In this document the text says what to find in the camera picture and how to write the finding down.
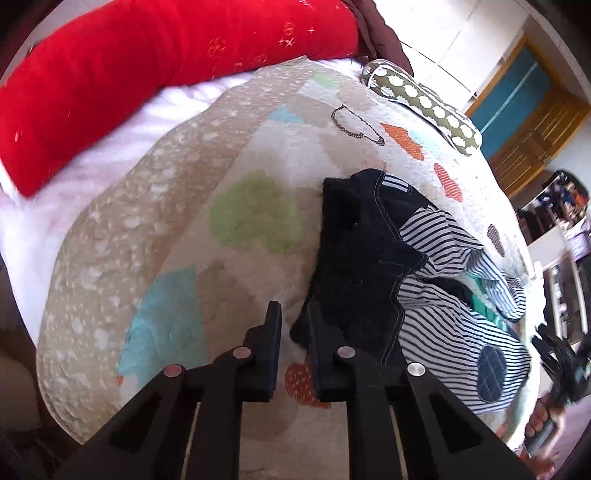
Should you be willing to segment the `right bare hand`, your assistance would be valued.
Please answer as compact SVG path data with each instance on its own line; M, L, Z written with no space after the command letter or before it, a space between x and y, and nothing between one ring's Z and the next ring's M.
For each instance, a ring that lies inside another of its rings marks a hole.
M555 473L552 451L565 427L565 408L552 406L551 394L546 393L536 402L535 409L525 427L525 436L529 438L539 434L549 421L552 421L554 428L548 435L546 442L533 455L529 454L524 460L537 479L550 479Z

